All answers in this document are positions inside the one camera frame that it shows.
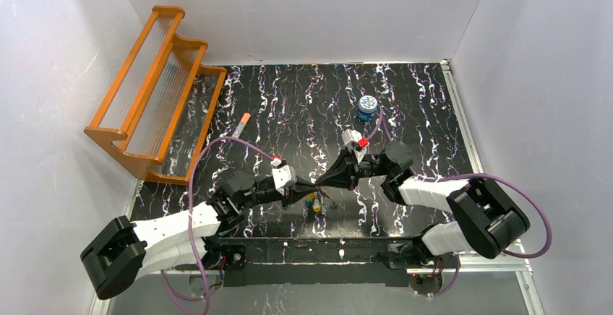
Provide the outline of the white metal keyring plate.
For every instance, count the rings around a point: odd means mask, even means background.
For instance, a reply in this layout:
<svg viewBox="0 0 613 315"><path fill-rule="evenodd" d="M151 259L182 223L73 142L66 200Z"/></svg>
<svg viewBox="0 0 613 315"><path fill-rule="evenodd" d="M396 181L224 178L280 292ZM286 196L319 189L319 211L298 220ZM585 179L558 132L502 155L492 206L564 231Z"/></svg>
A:
<svg viewBox="0 0 613 315"><path fill-rule="evenodd" d="M331 199L328 196L323 196L322 197L322 203L326 206L329 207L330 209L337 209L338 208L338 203L335 202L333 199Z"/></svg>

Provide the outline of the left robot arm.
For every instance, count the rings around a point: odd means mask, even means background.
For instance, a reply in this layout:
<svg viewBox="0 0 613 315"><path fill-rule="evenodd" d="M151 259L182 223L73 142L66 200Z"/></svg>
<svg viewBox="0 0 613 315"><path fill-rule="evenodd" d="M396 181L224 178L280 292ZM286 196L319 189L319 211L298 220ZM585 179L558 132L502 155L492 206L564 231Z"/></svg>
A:
<svg viewBox="0 0 613 315"><path fill-rule="evenodd" d="M251 172L234 171L192 211L134 222L125 215L112 219L80 260L97 297L113 298L151 272L198 262L212 251L205 239L232 230L250 208L271 202L287 207L316 191L288 165L260 180Z"/></svg>

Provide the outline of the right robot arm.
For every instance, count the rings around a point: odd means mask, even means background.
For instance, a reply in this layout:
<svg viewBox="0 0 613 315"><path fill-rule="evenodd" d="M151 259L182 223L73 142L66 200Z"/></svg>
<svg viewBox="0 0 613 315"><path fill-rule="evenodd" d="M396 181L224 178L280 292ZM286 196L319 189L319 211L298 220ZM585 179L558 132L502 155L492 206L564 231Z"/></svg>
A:
<svg viewBox="0 0 613 315"><path fill-rule="evenodd" d="M527 215L495 180L471 176L427 181L412 171L412 165L409 148L403 142L389 142L376 155L352 142L316 184L352 191L362 178L383 176L381 187L391 202L450 213L452 222L430 225L397 248L398 255L420 263L462 251L494 259L530 228Z"/></svg>

